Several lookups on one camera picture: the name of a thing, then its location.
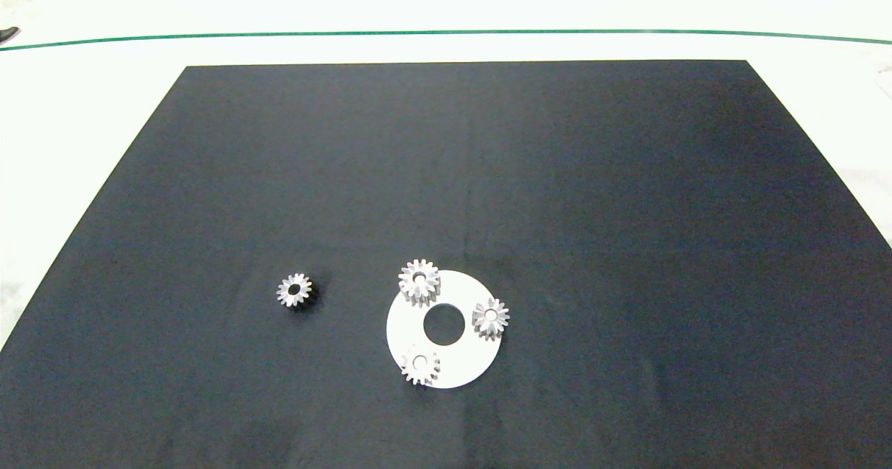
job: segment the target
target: black mat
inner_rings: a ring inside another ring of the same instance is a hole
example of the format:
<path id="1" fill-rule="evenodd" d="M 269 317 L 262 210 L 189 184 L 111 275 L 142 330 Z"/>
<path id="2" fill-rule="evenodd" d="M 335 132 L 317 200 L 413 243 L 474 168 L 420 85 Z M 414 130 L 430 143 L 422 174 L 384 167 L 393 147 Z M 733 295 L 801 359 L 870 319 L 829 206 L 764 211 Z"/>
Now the black mat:
<path id="1" fill-rule="evenodd" d="M 385 341 L 422 256 L 511 310 L 456 390 Z M 0 466 L 889 468 L 890 300 L 745 62 L 188 68 L 0 355 Z"/>

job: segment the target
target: green line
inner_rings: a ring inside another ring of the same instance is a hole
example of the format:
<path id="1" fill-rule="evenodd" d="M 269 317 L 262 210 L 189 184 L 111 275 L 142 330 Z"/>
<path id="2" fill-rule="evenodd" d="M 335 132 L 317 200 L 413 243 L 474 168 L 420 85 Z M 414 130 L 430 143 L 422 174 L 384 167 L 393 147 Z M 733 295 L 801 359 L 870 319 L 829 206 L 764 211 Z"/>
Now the green line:
<path id="1" fill-rule="evenodd" d="M 883 38 L 834 37 L 807 33 L 774 33 L 774 31 L 736 30 L 666 30 L 666 29 L 564 29 L 564 30 L 393 30 L 393 31 L 248 31 L 247 33 L 180 33 L 173 35 L 136 35 L 132 37 L 86 38 L 65 40 L 62 43 L 26 44 L 0 47 L 0 51 L 37 49 L 38 47 L 74 46 L 77 44 L 121 43 L 125 40 L 165 40 L 165 38 L 219 38 L 219 37 L 335 37 L 341 35 L 516 35 L 516 34 L 568 34 L 568 33 L 675 33 L 688 35 L 743 35 L 748 37 L 811 38 L 811 40 L 837 40 L 842 43 L 887 44 Z"/>

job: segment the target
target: gear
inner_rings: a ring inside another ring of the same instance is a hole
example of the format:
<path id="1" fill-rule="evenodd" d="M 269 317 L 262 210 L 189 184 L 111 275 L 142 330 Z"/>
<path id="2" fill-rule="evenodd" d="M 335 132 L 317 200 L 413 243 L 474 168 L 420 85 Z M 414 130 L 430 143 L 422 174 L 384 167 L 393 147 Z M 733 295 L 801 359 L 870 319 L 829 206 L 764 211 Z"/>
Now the gear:
<path id="1" fill-rule="evenodd" d="M 279 291 L 276 292 L 278 300 L 285 307 L 297 307 L 306 303 L 312 292 L 312 281 L 302 273 L 294 273 L 289 275 L 288 279 L 282 279 L 279 285 Z"/>
<path id="2" fill-rule="evenodd" d="M 429 305 L 440 294 L 440 269 L 426 259 L 406 263 L 399 275 L 399 290 L 412 305 Z"/>
<path id="3" fill-rule="evenodd" d="M 440 358 L 437 357 L 437 352 L 413 345 L 402 355 L 399 368 L 406 375 L 406 381 L 415 385 L 431 385 L 440 373 Z"/>
<path id="4" fill-rule="evenodd" d="M 501 337 L 510 318 L 505 304 L 500 303 L 499 298 L 490 298 L 485 304 L 477 303 L 471 314 L 474 329 L 481 337 L 491 341 Z"/>

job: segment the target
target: white washer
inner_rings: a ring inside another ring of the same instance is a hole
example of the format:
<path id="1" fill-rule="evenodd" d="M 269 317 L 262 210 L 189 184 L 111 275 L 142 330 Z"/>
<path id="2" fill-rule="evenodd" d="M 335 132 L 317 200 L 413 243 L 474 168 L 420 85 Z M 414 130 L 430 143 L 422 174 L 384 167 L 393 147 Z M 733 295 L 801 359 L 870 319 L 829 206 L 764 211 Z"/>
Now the white washer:
<path id="1" fill-rule="evenodd" d="M 470 383 L 490 367 L 499 353 L 501 338 L 484 339 L 474 330 L 471 313 L 478 303 L 493 295 L 477 279 L 457 271 L 440 271 L 440 294 L 428 307 L 413 306 L 398 292 L 387 314 L 387 345 L 399 366 L 412 345 L 430 348 L 440 358 L 440 373 L 428 387 L 452 389 Z M 450 345 L 437 345 L 424 334 L 424 317 L 431 307 L 447 304 L 458 308 L 465 332 Z"/>

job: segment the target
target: washer center hole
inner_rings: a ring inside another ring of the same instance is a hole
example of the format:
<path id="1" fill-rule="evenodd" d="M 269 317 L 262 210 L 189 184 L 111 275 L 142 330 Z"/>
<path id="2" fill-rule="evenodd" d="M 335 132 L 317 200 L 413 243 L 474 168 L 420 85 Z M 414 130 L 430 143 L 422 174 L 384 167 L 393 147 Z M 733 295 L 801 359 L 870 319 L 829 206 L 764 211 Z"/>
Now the washer center hole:
<path id="1" fill-rule="evenodd" d="M 424 316 L 424 334 L 437 345 L 452 345 L 464 332 L 465 318 L 455 306 L 439 304 Z"/>

